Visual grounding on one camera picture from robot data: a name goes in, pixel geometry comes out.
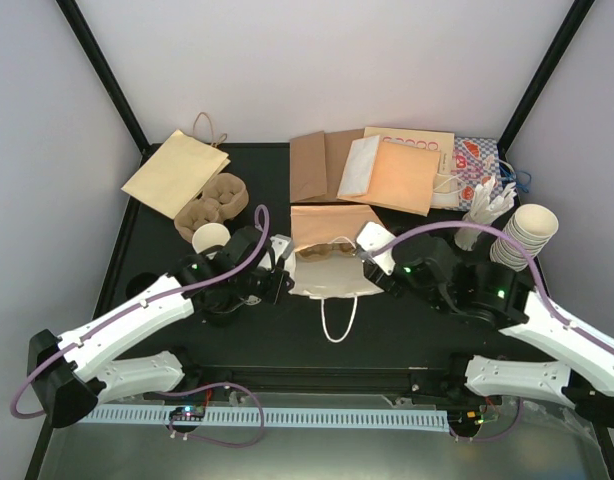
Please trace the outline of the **single pulp cup carrier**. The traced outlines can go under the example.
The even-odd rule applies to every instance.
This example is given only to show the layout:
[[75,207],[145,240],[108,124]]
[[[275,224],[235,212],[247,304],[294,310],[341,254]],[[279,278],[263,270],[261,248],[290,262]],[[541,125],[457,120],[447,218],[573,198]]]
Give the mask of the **single pulp cup carrier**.
[[296,252],[296,257],[305,262],[324,261],[331,257],[353,257],[356,246],[350,242],[313,245]]

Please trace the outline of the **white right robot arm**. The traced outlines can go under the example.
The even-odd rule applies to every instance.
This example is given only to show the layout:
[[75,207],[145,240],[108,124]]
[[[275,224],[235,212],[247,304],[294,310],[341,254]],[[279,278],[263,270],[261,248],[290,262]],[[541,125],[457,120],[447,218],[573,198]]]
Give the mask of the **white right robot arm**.
[[614,428],[614,339],[542,299],[514,270],[464,262],[441,238],[426,234],[395,246],[376,224],[357,236],[363,274],[380,290],[409,292],[432,310],[490,327],[545,354],[547,362],[454,354],[444,375],[420,380],[422,393],[467,404],[476,398],[523,397],[573,409]]

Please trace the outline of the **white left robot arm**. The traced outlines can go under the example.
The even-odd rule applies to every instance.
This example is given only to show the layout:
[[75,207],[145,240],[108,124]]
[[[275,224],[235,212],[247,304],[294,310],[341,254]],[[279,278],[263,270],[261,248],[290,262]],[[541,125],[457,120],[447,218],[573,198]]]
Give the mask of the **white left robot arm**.
[[134,359],[122,354],[195,313],[221,323],[250,301],[277,303],[293,287],[292,253],[289,237],[263,238],[261,229],[243,227],[225,244],[182,258],[105,315],[60,335],[34,335],[27,373],[50,425],[71,426],[99,405],[143,393],[194,397],[202,376],[183,349]]

